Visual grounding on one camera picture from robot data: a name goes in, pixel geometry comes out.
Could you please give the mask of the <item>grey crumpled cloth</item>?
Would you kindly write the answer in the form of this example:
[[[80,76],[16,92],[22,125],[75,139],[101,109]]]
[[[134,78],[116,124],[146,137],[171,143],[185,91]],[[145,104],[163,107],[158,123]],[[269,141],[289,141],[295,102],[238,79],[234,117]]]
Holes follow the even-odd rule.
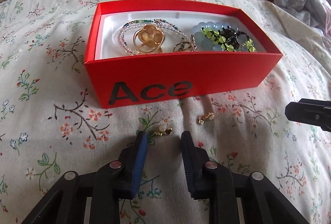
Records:
[[[304,24],[330,37],[330,4],[327,0],[274,0],[274,3]]]

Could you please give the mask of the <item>gold pearl earring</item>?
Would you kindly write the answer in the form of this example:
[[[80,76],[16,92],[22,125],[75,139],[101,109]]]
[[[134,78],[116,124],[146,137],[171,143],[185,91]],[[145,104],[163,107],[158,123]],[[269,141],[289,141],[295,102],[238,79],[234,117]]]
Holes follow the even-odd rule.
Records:
[[[198,117],[198,124],[199,125],[203,125],[206,121],[211,121],[214,120],[215,115],[213,112],[209,112],[205,115],[202,115],[200,117]]]
[[[173,128],[169,127],[166,124],[159,125],[158,129],[154,131],[155,136],[168,136],[172,133]]]

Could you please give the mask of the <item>floral white bed quilt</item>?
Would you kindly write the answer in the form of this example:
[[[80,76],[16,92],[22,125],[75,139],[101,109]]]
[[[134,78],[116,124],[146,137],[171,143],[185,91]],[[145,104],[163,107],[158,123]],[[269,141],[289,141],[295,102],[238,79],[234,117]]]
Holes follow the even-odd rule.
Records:
[[[96,171],[137,131],[151,137],[136,198],[122,223],[207,223],[209,202],[187,190],[180,135],[233,172],[264,173],[309,223],[330,223],[330,133],[288,121],[285,106],[330,99],[330,39],[266,0],[198,0],[242,9],[283,56],[262,83],[229,91],[102,109],[84,67],[96,5],[110,0],[1,4],[1,223],[21,223],[69,170]],[[198,124],[213,112],[214,120]]]

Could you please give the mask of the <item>red Ace cardboard box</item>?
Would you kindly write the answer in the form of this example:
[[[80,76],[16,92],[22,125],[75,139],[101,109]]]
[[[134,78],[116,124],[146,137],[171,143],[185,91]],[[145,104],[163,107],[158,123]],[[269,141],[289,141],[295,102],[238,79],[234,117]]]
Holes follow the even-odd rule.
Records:
[[[188,34],[203,21],[232,23],[248,33],[256,52],[174,52],[171,37],[161,54],[128,55],[117,40],[134,19],[162,18]],[[282,54],[241,9],[190,0],[114,0],[97,5],[85,68],[103,108],[145,104],[258,86]]]

